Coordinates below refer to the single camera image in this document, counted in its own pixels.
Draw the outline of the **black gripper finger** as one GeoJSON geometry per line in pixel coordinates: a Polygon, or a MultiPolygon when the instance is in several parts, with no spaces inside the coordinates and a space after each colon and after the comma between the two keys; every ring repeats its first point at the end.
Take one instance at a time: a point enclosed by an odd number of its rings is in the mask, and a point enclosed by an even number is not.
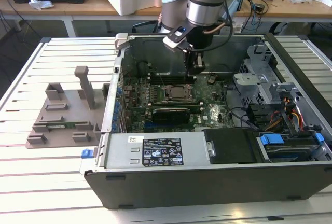
{"type": "Polygon", "coordinates": [[[191,80],[191,77],[194,76],[193,69],[195,66],[195,53],[187,51],[184,53],[184,64],[185,64],[185,81],[188,82],[191,80]]]}
{"type": "Polygon", "coordinates": [[[203,60],[204,53],[195,53],[195,59],[193,62],[193,74],[199,75],[201,72],[203,72],[206,68],[205,62],[203,60]]]}

